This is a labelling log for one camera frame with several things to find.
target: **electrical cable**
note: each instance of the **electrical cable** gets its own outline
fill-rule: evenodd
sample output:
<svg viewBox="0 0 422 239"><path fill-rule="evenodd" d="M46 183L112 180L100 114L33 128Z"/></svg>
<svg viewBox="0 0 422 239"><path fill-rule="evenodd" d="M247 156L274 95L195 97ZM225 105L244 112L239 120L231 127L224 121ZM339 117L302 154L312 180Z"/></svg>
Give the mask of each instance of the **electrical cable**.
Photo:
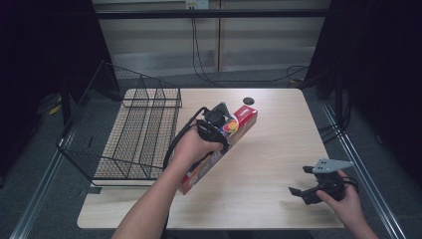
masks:
<svg viewBox="0 0 422 239"><path fill-rule="evenodd" d="M289 82L288 82L288 85L286 86L286 88L289 88L290 87L290 85L291 85L291 83L292 83L292 79L290 78L290 74L289 74L289 70L291 69L291 68L308 68L308 66L289 66L287 69L286 69L286 75L288 75L288 78L289 78Z"/></svg>
<svg viewBox="0 0 422 239"><path fill-rule="evenodd" d="M329 125L329 126L326 126L326 127L321 128L320 130L324 130L325 128L332 127L332 131L329 132L329 133L326 133L321 138L325 138L326 136L328 136L331 133L333 133L334 131L336 131L336 129L335 129L336 126L342 125L342 128L333 137L331 137L329 139L326 139L323 143L328 143L329 141L335 139L336 137L338 137L339 135L341 135L342 133L345 132L345 130L347 129L348 125L350 124L351 108L352 108L352 98L351 98L351 95L348 95L347 105L345 107L345 110L344 110L344 113L343 113L343 117L342 117L343 122L336 122L335 124L332 124L332 125Z"/></svg>
<svg viewBox="0 0 422 239"><path fill-rule="evenodd" d="M196 22L195 19L191 19L192 22L192 62L193 62L193 70L195 71L196 76L198 76L199 79L201 79L204 82L210 83L216 87L223 88L222 86L215 84L211 79L205 74L204 68L202 67L202 61L201 56L199 54L199 46L198 46L198 38L196 36ZM199 75L199 73L196 71L196 64L195 64L195 46L196 46L196 54L198 56L199 65L201 67L202 74L204 75L205 79Z"/></svg>
<svg viewBox="0 0 422 239"><path fill-rule="evenodd" d="M342 179L348 179L348 180L353 181L354 183L358 184L357 180L354 177L351 177L351 176L342 177Z"/></svg>
<svg viewBox="0 0 422 239"><path fill-rule="evenodd" d="M211 80L207 76L207 74L205 73L204 68L202 66L202 60L201 60L201 57L200 57L200 54L199 54L199 45L198 45L198 38L197 38L196 21L195 21L194 18L192 18L191 19L191 22L192 22L192 42L193 42L193 45L192 45L193 70L195 71L195 74L196 74L196 76L198 76L199 79L201 79L204 82L208 82L208 83L210 83L210 84L212 84L212 85L214 85L216 87L224 88L223 86L218 85L217 83L242 83L242 82L248 82L248 83L254 83L254 82L264 83L264 82L277 82L277 81L280 81L280 80L289 79L290 76L293 76L294 74L299 73L299 72L301 72L304 69L307 69L309 67L309 66L289 66L286 69L287 75L285 77L280 77L280 78L276 78L276 79L272 79L272 80L264 80L264 81L262 81L262 80L261 81L258 81L258 80L257 81L224 81L224 80L223 81L213 81L213 80ZM202 72L203 77L196 70L195 49L196 49L196 55L197 55L197 58L198 58L199 66L201 68L201 72ZM299 70L297 70L297 71L289 74L289 70L291 68L298 68L298 67L300 67Z"/></svg>
<svg viewBox="0 0 422 239"><path fill-rule="evenodd" d="M240 83L240 82L248 82L248 83L252 83L252 82L258 82L258 83L268 83L268 82L277 82L280 80L284 80L287 79L288 77L291 77L292 75L303 71L304 69L306 69L307 67L303 67L302 69L299 69L293 73L291 73L289 76L285 76L285 77L280 77L280 78L276 78L276 79L272 79L272 80L263 80L263 81L214 81L214 83Z"/></svg>
<svg viewBox="0 0 422 239"><path fill-rule="evenodd" d="M354 190L356 190L357 193L359 193L359 183L357 183L357 180L353 177L344 177L343 179L349 179L350 181L344 180L343 183L350 184L354 187Z"/></svg>
<svg viewBox="0 0 422 239"><path fill-rule="evenodd" d="M354 49L356 48L356 45L357 45L357 42L358 42L358 40L359 40L359 36L360 36L360 34L361 34L361 32L362 32L362 29L363 29L363 25L364 25L364 23L365 23L365 21L366 21L366 19L367 19L367 17L368 17L368 15L369 15L369 10L371 9L371 5L372 5L372 3L373 3L373 1L372 0L370 0L369 1L369 3L368 3L368 5L367 5L367 7L366 7L366 11L365 11L365 15L364 15L364 18L363 18L363 20L362 20L362 22L360 23L360 25L357 27L357 33L355 34L356 35L356 37L354 38L354 41L353 41L353 43L352 43L352 46L351 46L351 49L350 49L350 53L353 53L353 51L354 51ZM343 64L344 66L346 66L349 62L350 62L350 59L351 59L351 56L352 56L352 54L349 54L348 55L348 58L345 60L345 63ZM328 139L328 140L326 140L324 143L327 143L327 142L329 142L330 140L332 140L332 139L334 139L334 138L336 138L337 136L339 136L341 133L343 133L344 131L345 131L345 129L348 127L348 124L350 123L350 114L351 114L351 104L350 104L350 101L351 101L351 97L349 96L348 97L348 103L347 103L347 107L349 107L349 109L346 109L345 111L347 112L347 118L346 119L344 119L343 121L345 121L345 124L343 125L343 127L342 127L342 129L341 129L341 131L340 132L338 132L333 138L330 138L330 139Z"/></svg>
<svg viewBox="0 0 422 239"><path fill-rule="evenodd" d="M164 170L167 167L168 162L170 160L170 156L173 153L173 150L176 147L177 143L180 141L180 139L187 133L188 130L190 130L191 127L196 125L196 124L191 125L192 122L194 120L196 120L196 117L198 117L199 114L201 114L202 111L206 111L206 110L207 110L207 108L205 108L205 107L199 109L199 111L195 113L195 115L189 120L189 122L186 123L186 125L183 127L183 129L177 134L177 136L171 142L170 147L168 148L167 152L165 153L164 160L162 162L162 170Z"/></svg>

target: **wrist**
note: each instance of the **wrist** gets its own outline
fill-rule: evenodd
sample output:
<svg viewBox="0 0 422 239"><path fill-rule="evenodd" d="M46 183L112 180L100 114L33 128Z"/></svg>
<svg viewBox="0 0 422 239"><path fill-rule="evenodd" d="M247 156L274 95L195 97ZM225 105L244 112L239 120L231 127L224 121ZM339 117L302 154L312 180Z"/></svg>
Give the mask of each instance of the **wrist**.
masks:
<svg viewBox="0 0 422 239"><path fill-rule="evenodd" d="M177 170L183 171L186 173L189 168L192 166L193 160L188 160L187 158L182 158L181 156L174 155L173 159L171 160L170 165L177 168Z"/></svg>
<svg viewBox="0 0 422 239"><path fill-rule="evenodd" d="M353 235L356 239L371 239L377 238L375 233L372 231L370 226L364 220L361 223L355 224L353 226L346 226L346 229Z"/></svg>

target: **white wall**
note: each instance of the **white wall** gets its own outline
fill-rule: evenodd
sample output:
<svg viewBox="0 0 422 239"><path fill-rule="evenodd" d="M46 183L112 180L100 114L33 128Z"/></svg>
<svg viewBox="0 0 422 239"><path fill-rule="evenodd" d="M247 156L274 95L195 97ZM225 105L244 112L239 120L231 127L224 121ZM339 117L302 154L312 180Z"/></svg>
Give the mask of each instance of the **white wall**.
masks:
<svg viewBox="0 0 422 239"><path fill-rule="evenodd" d="M177 0L122 2L94 0L97 10L185 8L184 1ZM217 3L211 0L210 8L219 8ZM326 9L328 5L329 0L226 0L222 8ZM221 19L220 24L218 19L196 19L203 67L213 72L308 65L322 23L323 18ZM118 66L153 76L194 72L190 19L101 20L101 26L113 63Z"/></svg>

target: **power outlet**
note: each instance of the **power outlet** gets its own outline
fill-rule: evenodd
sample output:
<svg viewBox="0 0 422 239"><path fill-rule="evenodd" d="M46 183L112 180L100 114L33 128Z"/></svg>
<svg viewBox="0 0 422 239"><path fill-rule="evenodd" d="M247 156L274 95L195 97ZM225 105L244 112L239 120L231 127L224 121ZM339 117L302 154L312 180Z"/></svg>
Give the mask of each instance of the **power outlet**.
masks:
<svg viewBox="0 0 422 239"><path fill-rule="evenodd" d="M209 0L185 0L186 10L209 9Z"/></svg>
<svg viewBox="0 0 422 239"><path fill-rule="evenodd" d="M207 10L209 9L209 1L208 0L197 0L196 1L197 9Z"/></svg>
<svg viewBox="0 0 422 239"><path fill-rule="evenodd" d="M197 9L196 0L185 0L186 10L195 10Z"/></svg>

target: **black cable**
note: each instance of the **black cable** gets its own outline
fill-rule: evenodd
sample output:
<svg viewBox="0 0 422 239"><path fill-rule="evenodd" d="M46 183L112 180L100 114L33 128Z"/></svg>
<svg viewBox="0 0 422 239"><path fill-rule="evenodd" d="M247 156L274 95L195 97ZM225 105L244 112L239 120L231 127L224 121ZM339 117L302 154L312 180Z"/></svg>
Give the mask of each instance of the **black cable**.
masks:
<svg viewBox="0 0 422 239"><path fill-rule="evenodd" d="M333 129L333 130L329 131L328 133L326 133L326 134L322 135L320 138L325 138L325 137L327 137L328 135L332 134L333 132L335 132L335 129Z"/></svg>
<svg viewBox="0 0 422 239"><path fill-rule="evenodd" d="M288 85L286 86L286 88L289 88L290 87L290 85L291 85L291 83L292 83L292 79L290 78L290 73L289 73L289 70L291 69L291 68L308 68L308 66L289 66L287 69L286 69L286 75L288 75L288 78L289 78L289 82L288 82Z"/></svg>
<svg viewBox="0 0 422 239"><path fill-rule="evenodd" d="M354 181L344 181L343 183L352 185L354 187L354 190L359 193L359 184L354 178L351 177L350 179L353 179Z"/></svg>
<svg viewBox="0 0 422 239"><path fill-rule="evenodd" d="M364 22L366 21L366 18L367 18L367 17L368 17L368 15L369 15L369 10L370 10L370 7L371 7L371 5L372 5L372 2L373 2L372 0L371 0L371 1L369 1L368 5L367 5L367 7L366 7L366 11L365 11L364 18L363 18L362 22L360 23L360 26L358 27L358 30L357 30L357 33L356 33L356 37L354 38L354 41L353 41L353 43L352 43L352 47L351 47L351 49L350 49L350 53L353 53L354 49L356 48L356 44L357 44L357 42L358 42L359 35L361 34L361 31L362 31L362 28L363 28ZM350 62L351 55L352 55L352 54L349 54L349 55L348 55L348 59L347 59L347 60L346 60L346 62L343 64L344 66L346 66L346 65ZM340 132L338 132L338 133L337 133L334 137L332 137L332 138L330 138L330 139L326 140L324 143L327 143L327 142L329 142L329 141L333 140L334 138L336 138L337 136L339 136L340 134L342 134L342 133L345 131L345 129L348 127L348 125L349 125L349 123L350 123L350 118L351 118L351 116L350 116L350 114L351 114L351 97L350 97L350 95L348 96L348 103L347 103L347 106L346 106L346 110L345 110L344 112L345 112L345 115L343 115L343 118L342 118L343 122L342 122L342 123L336 123L336 124L340 124L340 125L342 125L342 129L341 129L341 131L340 131Z"/></svg>
<svg viewBox="0 0 422 239"><path fill-rule="evenodd" d="M326 126L326 127L321 128L321 129L318 129L318 130L324 130L324 129L333 127L333 130L331 132L329 132L329 133L327 133L327 134L325 134L324 136L321 137L321 138L324 138L324 137L330 135L331 133L333 133L334 131L336 131L336 128L335 127L337 125L342 125L342 128L333 137L325 140L323 143L327 143L327 142L335 139L336 137L338 137L339 135L341 135L342 133L345 132L345 130L347 129L348 125L350 124L351 107L352 107L352 98L351 98L351 95L348 95L347 105L345 107L345 110L344 110L344 113L343 113L343 117L342 117L343 122L342 123L336 122L336 123L334 123L332 125L329 125L329 126Z"/></svg>
<svg viewBox="0 0 422 239"><path fill-rule="evenodd" d="M196 117L198 117L199 114L201 114L202 111L206 111L206 110L207 110L207 108L205 108L205 107L199 109L199 111L196 112L195 115L193 115L193 117L189 120L189 122L186 123L186 125L183 127L183 129L177 134L177 136L171 142L171 145L168 147L168 150L165 153L164 160L162 162L162 170L164 170L167 167L168 162L170 160L171 153L173 153L173 150L176 147L177 143L187 133L187 131L193 126L193 125L191 125L192 122L194 120L196 120Z"/></svg>
<svg viewBox="0 0 422 239"><path fill-rule="evenodd" d="M222 86L215 84L211 79L205 74L204 68L202 67L201 56L199 54L199 46L198 46L198 38L196 37L196 22L195 19L191 19L192 22L192 62L193 62L193 70L195 71L196 76L204 82L210 83L216 87L223 88ZM195 64L195 46L196 46L196 54L198 56L199 65L201 67L202 74L204 75L205 79L199 75L196 71L196 64Z"/></svg>
<svg viewBox="0 0 422 239"><path fill-rule="evenodd" d="M167 239L168 235L167 235L167 223L168 223L168 217L170 216L170 212L167 213L167 218L165 218L165 222L164 222L164 226L162 227L162 231L161 231L161 236L159 237L160 239Z"/></svg>
<svg viewBox="0 0 422 239"><path fill-rule="evenodd" d="M220 87L220 88L224 88L223 86L220 86L216 83L240 83L240 82L248 82L248 83L253 83L253 82L258 82L258 83L262 83L262 82L276 82L276 81L280 81L280 80L284 80L286 78L290 78L290 76L301 72L304 69L307 69L309 66L289 66L287 68L287 76L285 77L281 77L281 78L276 78L276 79L272 79L272 80L266 80L266 81L212 81L207 74L204 71L204 68L202 66L202 60L199 54L199 46L198 46L198 38L197 38L197 30L196 30L196 21L194 18L191 19L192 21L192 42L193 42L193 46L192 46L192 61L193 61L193 70L195 71L196 76L198 76L199 79L201 79L202 81L208 82L216 87ZM198 61L199 61L199 65L201 68L201 72L204 75L204 78L202 78L202 76L196 71L196 64L195 64L195 48L196 48L196 55L198 57ZM289 69L291 68L297 68L297 67L301 67L299 70L289 74Z"/></svg>
<svg viewBox="0 0 422 239"><path fill-rule="evenodd" d="M354 177L346 176L346 177L342 177L342 179L349 179L349 180L353 181L354 183L358 184L357 180Z"/></svg>
<svg viewBox="0 0 422 239"><path fill-rule="evenodd" d="M291 73L289 76L285 76L285 77L280 77L280 78L276 78L276 79L272 79L272 80L263 80L263 81L214 81L214 83L240 83L240 82L248 82L248 83L252 83L252 82L258 82L258 83L265 83L265 82L277 82L280 80L284 80L287 79L288 77L303 71L304 69L306 69L307 67L303 67L302 69L299 69L293 73Z"/></svg>
<svg viewBox="0 0 422 239"><path fill-rule="evenodd" d="M334 124L330 124L330 125L328 125L328 126L319 127L317 130L318 130L318 131L324 131L324 130L327 130L327 129L332 129L333 127L335 127L335 126L337 126L337 125L339 125L339 123L338 123L338 122L336 122L336 123L334 123Z"/></svg>

